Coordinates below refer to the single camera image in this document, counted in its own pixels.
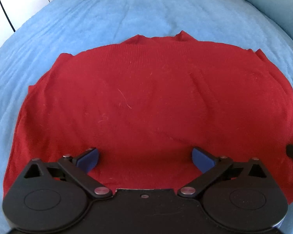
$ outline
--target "metal screw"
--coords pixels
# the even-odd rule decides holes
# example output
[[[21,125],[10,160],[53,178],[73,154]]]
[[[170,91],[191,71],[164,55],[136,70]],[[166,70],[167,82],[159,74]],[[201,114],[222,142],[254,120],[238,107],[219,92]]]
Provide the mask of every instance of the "metal screw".
[[[106,195],[110,192],[110,189],[108,189],[107,187],[97,187],[96,189],[94,189],[94,193],[97,195]]]
[[[195,188],[193,187],[183,187],[180,189],[180,192],[184,195],[192,195],[195,193]]]

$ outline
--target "bed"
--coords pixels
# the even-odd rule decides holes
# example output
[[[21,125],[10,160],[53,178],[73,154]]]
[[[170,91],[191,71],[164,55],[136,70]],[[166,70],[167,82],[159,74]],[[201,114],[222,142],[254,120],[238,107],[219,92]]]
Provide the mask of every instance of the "bed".
[[[54,0],[0,48],[0,234],[2,182],[19,109],[61,53],[78,54],[137,34],[174,36],[261,49],[293,87],[293,40],[245,0]],[[293,203],[281,225],[293,234]]]

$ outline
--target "wrinkled fabric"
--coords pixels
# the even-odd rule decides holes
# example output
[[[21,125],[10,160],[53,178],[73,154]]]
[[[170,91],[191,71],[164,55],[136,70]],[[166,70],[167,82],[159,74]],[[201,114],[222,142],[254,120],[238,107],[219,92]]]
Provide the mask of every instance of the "wrinkled fabric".
[[[197,40],[261,49],[293,87],[293,41],[245,0],[53,0],[0,48],[0,234],[9,230],[2,183],[28,86],[61,53],[76,55],[137,34],[174,36],[181,30]],[[282,224],[286,234],[293,233],[293,204],[289,212]]]
[[[199,146],[246,162],[258,157],[293,202],[293,89],[261,50],[175,37],[135,36],[61,54],[21,107],[4,179],[7,192],[32,158],[100,150],[89,175],[118,188],[178,190],[200,175]]]

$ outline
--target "blue gripper pad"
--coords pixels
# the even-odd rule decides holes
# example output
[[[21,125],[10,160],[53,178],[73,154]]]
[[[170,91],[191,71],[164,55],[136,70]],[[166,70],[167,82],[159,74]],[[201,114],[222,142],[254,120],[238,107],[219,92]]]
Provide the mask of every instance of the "blue gripper pad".
[[[84,155],[82,158],[78,159],[76,162],[76,166],[83,170],[85,173],[90,172],[99,161],[99,151],[98,149],[94,149]]]
[[[202,172],[205,173],[216,165],[215,157],[211,154],[200,151],[196,148],[192,150],[192,162]]]

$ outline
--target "red sweater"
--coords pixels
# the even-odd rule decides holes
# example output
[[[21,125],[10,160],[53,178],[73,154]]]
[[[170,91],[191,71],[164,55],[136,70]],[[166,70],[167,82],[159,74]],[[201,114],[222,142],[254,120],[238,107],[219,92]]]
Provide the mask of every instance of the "red sweater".
[[[293,89],[261,50],[135,36],[61,54],[29,87],[15,128],[6,193],[27,162],[101,152],[89,175],[116,188],[174,188],[200,175],[193,146],[258,157],[293,201]]]

